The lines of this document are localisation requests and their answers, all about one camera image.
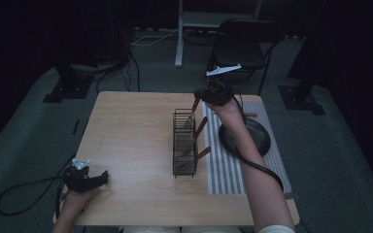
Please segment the black and white striped mat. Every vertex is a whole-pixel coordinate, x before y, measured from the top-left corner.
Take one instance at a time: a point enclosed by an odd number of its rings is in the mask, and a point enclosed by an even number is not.
[[[245,193],[239,160],[235,155],[229,154],[220,143],[218,136],[220,119],[206,107],[205,103],[202,104],[202,110],[204,117],[208,118],[204,128],[205,146],[211,147],[211,153],[206,156],[208,192],[210,194]],[[268,131],[271,138],[271,148],[263,158],[268,168],[281,178],[284,185],[284,193],[291,192],[288,176],[262,102],[244,102],[244,110],[246,113],[257,113],[258,116],[252,117],[252,119],[258,121]]]

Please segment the black device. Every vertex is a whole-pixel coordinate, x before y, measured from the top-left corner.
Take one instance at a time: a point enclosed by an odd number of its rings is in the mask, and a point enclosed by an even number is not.
[[[84,193],[90,189],[108,183],[108,170],[102,173],[101,176],[93,178],[88,175],[88,172],[88,166],[81,170],[75,166],[70,166],[66,169],[62,180],[70,190],[79,193]]]
[[[209,79],[207,89],[195,90],[193,94],[195,98],[218,106],[224,106],[234,96],[232,87],[225,84],[221,77]]]

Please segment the wire rack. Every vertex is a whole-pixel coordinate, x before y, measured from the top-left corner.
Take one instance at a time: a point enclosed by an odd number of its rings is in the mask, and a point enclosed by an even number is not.
[[[175,177],[193,176],[198,154],[195,114],[191,109],[176,109],[173,121],[173,174]]]

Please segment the dark background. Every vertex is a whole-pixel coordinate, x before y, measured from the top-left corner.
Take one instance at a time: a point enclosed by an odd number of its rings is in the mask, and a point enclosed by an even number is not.
[[[187,10],[251,9],[236,1],[233,7],[206,1],[206,8],[202,1],[186,2]],[[126,28],[177,28],[177,13],[172,0],[1,0],[0,131],[57,58],[92,66],[115,61]],[[328,88],[373,169],[373,1],[269,0],[259,17],[279,21],[290,37],[307,37],[288,76]]]

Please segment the white object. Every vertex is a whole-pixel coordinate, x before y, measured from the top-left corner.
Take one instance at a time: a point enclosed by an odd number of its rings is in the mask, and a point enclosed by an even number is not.
[[[238,70],[238,69],[241,69],[240,64],[238,64],[236,66],[228,66],[228,67],[222,67],[222,68],[217,67],[217,69],[215,69],[211,72],[207,71],[207,76],[219,75],[219,74],[222,74],[222,73],[226,73],[226,72],[233,71],[233,70]]]
[[[89,165],[90,161],[89,160],[79,160],[79,159],[72,159],[72,164],[78,169],[82,170],[84,167]]]

